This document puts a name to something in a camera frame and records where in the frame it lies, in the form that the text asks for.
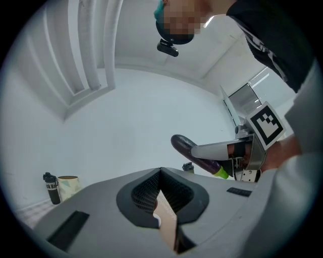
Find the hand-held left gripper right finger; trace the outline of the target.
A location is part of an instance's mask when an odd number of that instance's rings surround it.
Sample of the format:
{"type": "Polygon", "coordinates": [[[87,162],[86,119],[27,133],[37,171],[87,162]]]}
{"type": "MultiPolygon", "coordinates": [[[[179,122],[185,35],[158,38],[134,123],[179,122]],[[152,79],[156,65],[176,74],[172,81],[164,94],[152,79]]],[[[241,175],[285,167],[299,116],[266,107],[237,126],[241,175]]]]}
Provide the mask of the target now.
{"type": "Polygon", "coordinates": [[[160,189],[177,216],[178,254],[240,254],[252,217],[243,216],[253,183],[160,169],[160,189]]]}

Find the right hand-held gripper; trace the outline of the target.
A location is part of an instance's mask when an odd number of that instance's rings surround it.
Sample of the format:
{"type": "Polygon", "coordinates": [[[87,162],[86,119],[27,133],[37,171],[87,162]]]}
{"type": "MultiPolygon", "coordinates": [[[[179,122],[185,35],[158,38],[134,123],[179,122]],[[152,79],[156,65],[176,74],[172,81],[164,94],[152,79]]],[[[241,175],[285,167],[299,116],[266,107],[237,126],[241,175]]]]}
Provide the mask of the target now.
{"type": "MultiPolygon", "coordinates": [[[[233,177],[236,181],[257,182],[262,174],[268,149],[285,133],[279,116],[268,102],[250,113],[244,123],[236,126],[236,140],[250,146],[248,163],[234,155],[233,177]]],[[[213,143],[191,148],[191,155],[199,159],[223,161],[229,159],[229,142],[213,143]]]]}

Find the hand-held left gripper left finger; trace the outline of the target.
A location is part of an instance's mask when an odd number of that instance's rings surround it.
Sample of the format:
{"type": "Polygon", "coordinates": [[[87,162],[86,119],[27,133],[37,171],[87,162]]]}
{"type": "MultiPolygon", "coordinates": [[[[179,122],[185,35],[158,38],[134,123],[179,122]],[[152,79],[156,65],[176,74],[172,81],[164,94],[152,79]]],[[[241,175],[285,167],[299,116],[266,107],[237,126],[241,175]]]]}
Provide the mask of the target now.
{"type": "Polygon", "coordinates": [[[124,185],[157,171],[147,169],[89,185],[47,213],[34,231],[48,239],[74,211],[80,211],[89,217],[68,253],[173,253],[158,229],[132,224],[116,201],[124,185]]]}

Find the person's right hand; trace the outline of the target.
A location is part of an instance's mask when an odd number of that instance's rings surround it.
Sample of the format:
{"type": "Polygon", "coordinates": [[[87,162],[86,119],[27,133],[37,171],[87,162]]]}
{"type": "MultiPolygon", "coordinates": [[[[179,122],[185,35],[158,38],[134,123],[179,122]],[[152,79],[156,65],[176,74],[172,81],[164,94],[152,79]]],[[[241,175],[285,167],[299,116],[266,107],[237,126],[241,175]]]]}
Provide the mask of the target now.
{"type": "Polygon", "coordinates": [[[227,145],[228,156],[234,158],[242,158],[243,163],[247,164],[250,160],[252,145],[249,142],[239,142],[227,145]]]}

